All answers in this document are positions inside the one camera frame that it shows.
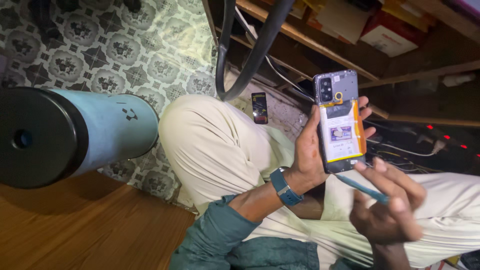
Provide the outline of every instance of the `hand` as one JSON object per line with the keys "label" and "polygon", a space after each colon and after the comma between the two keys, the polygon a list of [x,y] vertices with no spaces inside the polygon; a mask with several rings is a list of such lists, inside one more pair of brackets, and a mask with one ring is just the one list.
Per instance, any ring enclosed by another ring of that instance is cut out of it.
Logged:
{"label": "hand", "polygon": [[[367,97],[359,98],[359,106],[364,107],[368,103]],[[372,114],[372,110],[364,108],[360,111],[362,119]],[[317,105],[312,106],[310,118],[295,141],[295,161],[290,169],[283,172],[283,176],[290,188],[298,195],[322,184],[328,178],[324,171],[322,156],[320,155],[317,126],[320,122],[320,109]],[[365,130],[368,138],[375,133],[375,128]]]}
{"label": "hand", "polygon": [[422,205],[426,190],[383,160],[375,158],[373,163],[374,169],[367,168],[363,163],[355,164],[354,168],[380,192],[390,197],[388,206],[377,202],[367,209],[367,199],[355,190],[350,221],[372,245],[419,240],[423,235],[422,227],[417,224],[413,213]]}

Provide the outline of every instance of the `blue tool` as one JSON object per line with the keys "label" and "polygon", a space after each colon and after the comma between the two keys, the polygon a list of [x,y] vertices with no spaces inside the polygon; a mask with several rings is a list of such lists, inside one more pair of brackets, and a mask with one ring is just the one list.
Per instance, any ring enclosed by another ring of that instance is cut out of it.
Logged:
{"label": "blue tool", "polygon": [[363,193],[368,194],[370,197],[376,199],[381,204],[384,204],[384,205],[388,204],[388,196],[387,195],[385,195],[383,193],[380,193],[380,192],[377,192],[377,191],[374,191],[374,190],[369,189],[367,187],[364,187],[364,186],[360,185],[359,183],[357,183],[357,181],[354,181],[354,180],[352,180],[352,179],[350,179],[346,176],[336,174],[336,173],[333,173],[333,175],[336,176],[338,178],[338,180],[346,183],[347,185],[349,185],[349,186],[351,186],[355,189],[358,189]]}

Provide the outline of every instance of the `smartphone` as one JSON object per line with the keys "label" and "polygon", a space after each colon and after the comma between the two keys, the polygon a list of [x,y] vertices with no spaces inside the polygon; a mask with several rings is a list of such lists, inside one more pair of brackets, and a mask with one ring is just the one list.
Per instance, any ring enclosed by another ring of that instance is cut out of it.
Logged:
{"label": "smartphone", "polygon": [[366,141],[359,116],[358,82],[354,70],[319,74],[313,78],[320,107],[318,136],[327,173],[353,169],[365,162]]}
{"label": "smartphone", "polygon": [[267,98],[264,92],[252,93],[253,121],[268,124]]}

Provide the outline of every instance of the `blue wristwatch strap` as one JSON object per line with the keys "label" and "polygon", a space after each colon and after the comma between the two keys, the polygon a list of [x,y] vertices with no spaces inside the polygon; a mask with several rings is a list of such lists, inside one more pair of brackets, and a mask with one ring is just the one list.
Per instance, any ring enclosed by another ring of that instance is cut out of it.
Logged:
{"label": "blue wristwatch strap", "polygon": [[273,173],[270,174],[270,181],[272,182],[278,196],[280,197],[280,199],[283,200],[286,205],[294,206],[303,200],[303,195],[298,196],[288,186],[280,169],[276,169]]}

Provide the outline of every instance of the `beige trousers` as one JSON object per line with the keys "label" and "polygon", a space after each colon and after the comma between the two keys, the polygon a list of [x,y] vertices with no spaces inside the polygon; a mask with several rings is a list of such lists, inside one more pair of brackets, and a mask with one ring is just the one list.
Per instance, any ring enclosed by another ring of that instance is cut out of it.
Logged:
{"label": "beige trousers", "polygon": [[[158,129],[173,170],[201,214],[209,202],[254,189],[276,168],[293,163],[294,146],[279,130],[257,125],[212,97],[179,97],[165,109]],[[355,171],[344,175],[375,189]],[[428,190],[416,212],[425,235],[405,245],[411,266],[425,267],[480,249],[480,177],[456,173],[410,177]],[[302,220],[282,207],[246,240],[276,236],[316,242],[320,269],[328,269],[340,257],[371,265],[369,243],[348,221],[351,207],[351,188],[329,177],[321,220]]]}

